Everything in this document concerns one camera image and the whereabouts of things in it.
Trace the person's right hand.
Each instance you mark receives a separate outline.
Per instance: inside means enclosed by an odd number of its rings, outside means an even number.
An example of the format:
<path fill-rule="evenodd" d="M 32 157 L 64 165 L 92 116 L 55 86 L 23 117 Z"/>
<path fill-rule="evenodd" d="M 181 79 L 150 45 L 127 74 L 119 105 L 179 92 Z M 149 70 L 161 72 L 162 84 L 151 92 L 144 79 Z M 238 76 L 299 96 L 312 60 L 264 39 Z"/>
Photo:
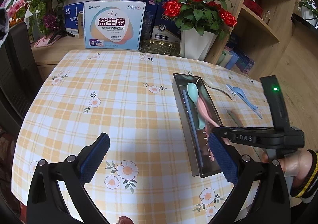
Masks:
<path fill-rule="evenodd" d="M 293 177 L 293 187 L 299 187 L 308 175 L 313 163 L 313 156 L 308 150 L 279 159 L 280 166 L 287 177 Z"/>

